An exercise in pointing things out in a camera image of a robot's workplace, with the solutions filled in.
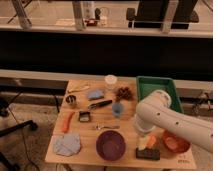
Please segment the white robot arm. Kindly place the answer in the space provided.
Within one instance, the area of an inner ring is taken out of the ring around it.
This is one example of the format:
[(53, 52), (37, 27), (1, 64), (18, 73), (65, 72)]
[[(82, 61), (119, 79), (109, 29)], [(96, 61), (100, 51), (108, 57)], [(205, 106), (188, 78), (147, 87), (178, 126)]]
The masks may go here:
[(134, 118), (138, 133), (146, 135), (158, 126), (213, 153), (213, 122), (176, 112), (171, 102), (164, 90), (154, 90), (141, 100)]

